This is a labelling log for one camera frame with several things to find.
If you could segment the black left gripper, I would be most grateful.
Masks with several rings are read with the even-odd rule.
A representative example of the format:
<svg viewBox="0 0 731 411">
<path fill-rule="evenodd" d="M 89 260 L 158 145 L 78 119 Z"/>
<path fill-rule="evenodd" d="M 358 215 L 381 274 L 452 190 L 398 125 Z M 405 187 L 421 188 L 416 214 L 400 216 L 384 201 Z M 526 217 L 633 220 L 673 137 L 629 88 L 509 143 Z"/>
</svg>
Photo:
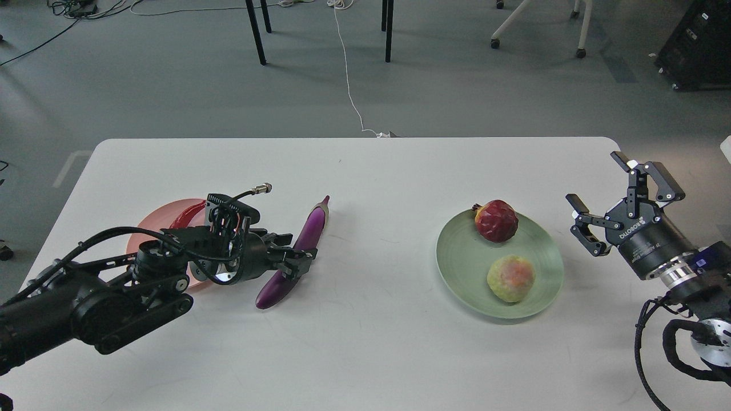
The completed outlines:
<svg viewBox="0 0 731 411">
<path fill-rule="evenodd" d="M 238 283 L 256 279 L 259 276 L 276 269 L 283 278 L 295 280 L 308 273 L 313 260 L 318 255 L 318 249 L 293 249 L 291 247 L 293 234 L 277 234 L 267 232 L 263 228 L 254 228 L 246 235 L 243 254 L 238 264 L 223 265 L 220 271 L 220 280 L 224 283 Z"/>
</svg>

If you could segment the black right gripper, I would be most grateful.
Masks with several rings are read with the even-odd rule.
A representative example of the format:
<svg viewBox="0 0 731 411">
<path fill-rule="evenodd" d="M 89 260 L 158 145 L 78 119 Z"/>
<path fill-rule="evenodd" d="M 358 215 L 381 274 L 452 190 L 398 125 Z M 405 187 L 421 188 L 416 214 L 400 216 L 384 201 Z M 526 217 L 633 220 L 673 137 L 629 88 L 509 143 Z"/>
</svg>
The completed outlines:
<svg viewBox="0 0 731 411">
<path fill-rule="evenodd" d="M 642 280 L 649 279 L 658 266 L 697 250 L 662 209 L 683 200 L 686 193 L 661 162 L 640 163 L 621 151 L 610 156 L 629 175 L 625 200 L 608 211 L 608 217 L 599 217 L 589 212 L 578 195 L 566 194 L 574 210 L 570 231 L 593 257 L 598 257 L 607 255 L 610 245 L 599 240 L 590 226 L 605 228 L 606 239 L 617 247 L 634 273 Z M 628 213 L 637 215 L 629 218 Z"/>
</svg>

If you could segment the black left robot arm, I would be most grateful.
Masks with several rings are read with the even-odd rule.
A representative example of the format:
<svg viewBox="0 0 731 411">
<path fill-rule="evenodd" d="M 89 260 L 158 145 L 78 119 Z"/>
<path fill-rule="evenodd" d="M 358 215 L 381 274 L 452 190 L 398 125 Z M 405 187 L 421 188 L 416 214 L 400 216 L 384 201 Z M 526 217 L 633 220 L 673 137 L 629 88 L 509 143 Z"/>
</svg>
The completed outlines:
<svg viewBox="0 0 731 411">
<path fill-rule="evenodd" d="M 230 285 L 273 271 L 255 304 L 278 304 L 318 255 L 330 199 L 293 237 L 258 227 L 259 211 L 242 202 L 269 192 L 209 194 L 180 202 L 168 227 L 113 227 L 80 242 L 2 304 L 2 374 L 71 339 L 113 353 L 185 315 L 193 281 Z"/>
</svg>

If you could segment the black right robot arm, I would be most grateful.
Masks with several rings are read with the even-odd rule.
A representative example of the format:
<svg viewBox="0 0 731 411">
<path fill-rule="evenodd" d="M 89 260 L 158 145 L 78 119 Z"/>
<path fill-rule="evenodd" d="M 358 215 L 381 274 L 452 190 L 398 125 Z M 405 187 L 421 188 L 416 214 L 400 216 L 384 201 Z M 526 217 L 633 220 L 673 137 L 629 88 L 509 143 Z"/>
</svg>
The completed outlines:
<svg viewBox="0 0 731 411">
<path fill-rule="evenodd" d="M 666 216 L 665 206 L 686 195 L 663 164 L 630 160 L 620 151 L 611 157 L 628 175 L 626 195 L 598 216 L 577 195 L 568 194 L 575 221 L 570 231 L 592 256 L 605 256 L 616 247 L 639 279 L 660 279 L 668 289 L 643 304 L 634 337 L 643 388 L 658 409 L 666 410 L 643 371 L 643 331 L 658 309 L 676 315 L 662 333 L 668 363 L 696 380 L 729 384 L 729 245 L 720 240 L 695 247 Z"/>
</svg>

